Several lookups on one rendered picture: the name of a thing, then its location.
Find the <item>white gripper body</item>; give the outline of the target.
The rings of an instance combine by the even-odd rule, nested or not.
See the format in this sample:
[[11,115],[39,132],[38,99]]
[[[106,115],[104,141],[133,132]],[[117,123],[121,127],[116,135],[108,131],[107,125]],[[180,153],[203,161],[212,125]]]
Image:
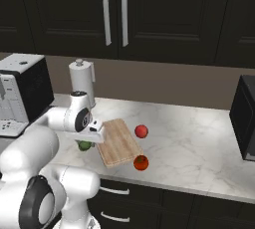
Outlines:
[[106,130],[102,127],[99,131],[89,131],[88,128],[85,128],[81,132],[65,132],[67,138],[73,140],[89,141],[94,143],[103,143],[106,137]]

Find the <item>green avocado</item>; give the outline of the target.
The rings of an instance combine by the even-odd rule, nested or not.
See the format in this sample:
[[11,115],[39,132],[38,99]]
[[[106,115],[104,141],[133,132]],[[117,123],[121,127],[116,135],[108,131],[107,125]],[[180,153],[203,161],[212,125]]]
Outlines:
[[84,140],[78,140],[77,144],[78,144],[78,148],[79,148],[80,151],[87,151],[91,147],[95,146],[95,144],[93,142],[84,141]]

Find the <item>wooden cutting board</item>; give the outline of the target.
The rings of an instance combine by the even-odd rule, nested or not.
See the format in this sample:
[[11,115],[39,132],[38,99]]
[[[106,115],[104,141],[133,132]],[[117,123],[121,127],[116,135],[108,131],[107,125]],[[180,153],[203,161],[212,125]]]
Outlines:
[[142,148],[133,138],[123,119],[105,121],[104,127],[105,141],[98,143],[97,147],[107,168],[133,161],[143,154]]

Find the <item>red round tomato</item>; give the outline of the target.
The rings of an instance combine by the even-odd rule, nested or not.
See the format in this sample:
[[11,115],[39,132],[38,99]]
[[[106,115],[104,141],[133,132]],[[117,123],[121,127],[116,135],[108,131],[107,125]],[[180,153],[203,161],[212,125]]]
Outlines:
[[148,128],[144,124],[137,125],[134,133],[139,138],[145,138],[148,135]]

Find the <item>orange-red bell pepper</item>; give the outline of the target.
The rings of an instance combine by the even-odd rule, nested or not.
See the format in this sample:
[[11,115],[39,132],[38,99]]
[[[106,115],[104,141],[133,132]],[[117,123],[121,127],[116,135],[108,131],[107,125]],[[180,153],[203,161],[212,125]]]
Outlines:
[[145,155],[137,156],[133,161],[133,166],[139,171],[146,170],[148,168],[148,159]]

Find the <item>white paper towel roll holder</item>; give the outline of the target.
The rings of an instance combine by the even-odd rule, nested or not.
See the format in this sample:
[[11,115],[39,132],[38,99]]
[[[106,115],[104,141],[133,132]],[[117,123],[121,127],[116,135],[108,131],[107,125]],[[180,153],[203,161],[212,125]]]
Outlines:
[[96,105],[94,82],[96,81],[94,63],[77,59],[69,65],[72,88],[74,91],[83,91],[88,94],[90,106]]

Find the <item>dark drawer front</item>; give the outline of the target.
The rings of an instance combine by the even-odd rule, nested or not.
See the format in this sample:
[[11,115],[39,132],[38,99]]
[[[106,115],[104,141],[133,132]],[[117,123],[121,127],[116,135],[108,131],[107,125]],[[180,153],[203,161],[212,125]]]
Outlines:
[[129,195],[117,195],[109,192],[99,190],[99,195],[102,197],[108,197],[112,199],[119,199],[124,202],[137,203],[142,205],[148,205],[152,207],[161,206],[161,190],[159,188],[153,188],[143,185],[113,181],[113,180],[101,180],[101,186],[117,189],[127,190],[129,189]]
[[[88,206],[102,229],[157,229],[158,212],[152,208],[104,198],[90,199]],[[130,222],[122,223],[106,219],[101,216],[102,211],[114,217],[129,217]]]

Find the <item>white and black coffee machine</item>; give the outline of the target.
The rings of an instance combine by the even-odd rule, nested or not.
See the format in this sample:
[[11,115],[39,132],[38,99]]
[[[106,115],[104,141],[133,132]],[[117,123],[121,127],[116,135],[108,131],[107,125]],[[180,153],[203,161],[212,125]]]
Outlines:
[[54,100],[44,55],[0,60],[0,136],[17,137]]

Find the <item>dark cupboard door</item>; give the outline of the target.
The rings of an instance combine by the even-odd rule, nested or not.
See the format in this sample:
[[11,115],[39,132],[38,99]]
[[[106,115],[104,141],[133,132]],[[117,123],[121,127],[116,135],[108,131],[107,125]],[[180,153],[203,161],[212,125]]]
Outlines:
[[0,52],[36,52],[23,0],[0,0]]
[[255,68],[255,0],[228,0],[215,64]]
[[127,0],[128,45],[123,47],[118,1],[119,58],[212,65],[227,0]]
[[38,54],[99,59],[118,56],[116,0],[109,0],[112,43],[106,46],[103,0],[24,0]]

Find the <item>dark base cupboard run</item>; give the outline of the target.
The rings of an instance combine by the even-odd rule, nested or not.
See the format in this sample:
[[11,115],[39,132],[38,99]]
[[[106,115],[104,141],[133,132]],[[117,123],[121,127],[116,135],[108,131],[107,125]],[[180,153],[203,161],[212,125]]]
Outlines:
[[163,190],[160,229],[255,229],[255,204]]

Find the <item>black microwave oven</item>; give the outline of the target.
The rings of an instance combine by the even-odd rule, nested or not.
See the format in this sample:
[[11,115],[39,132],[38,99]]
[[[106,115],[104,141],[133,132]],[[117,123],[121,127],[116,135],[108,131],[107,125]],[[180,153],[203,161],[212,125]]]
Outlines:
[[242,158],[255,162],[255,76],[240,76],[229,116]]

